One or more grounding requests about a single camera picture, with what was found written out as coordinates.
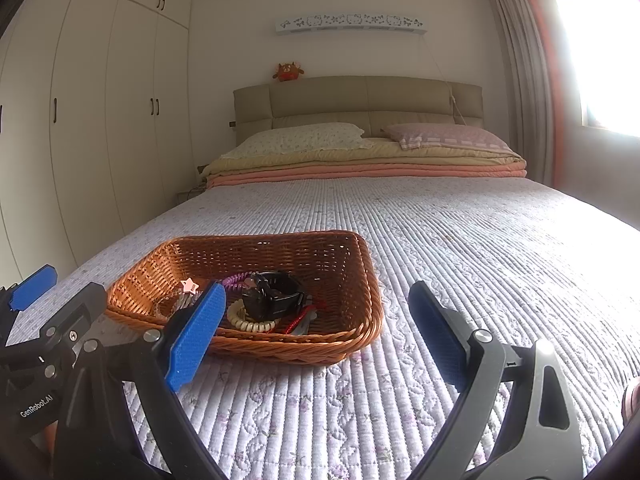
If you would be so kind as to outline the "person's right hand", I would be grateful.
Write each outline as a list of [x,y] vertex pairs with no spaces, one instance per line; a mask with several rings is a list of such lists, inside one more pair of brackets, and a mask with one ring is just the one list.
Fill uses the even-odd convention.
[[625,426],[634,417],[634,414],[638,412],[640,404],[640,377],[632,378],[625,387],[623,399],[622,399],[622,412],[623,423]]

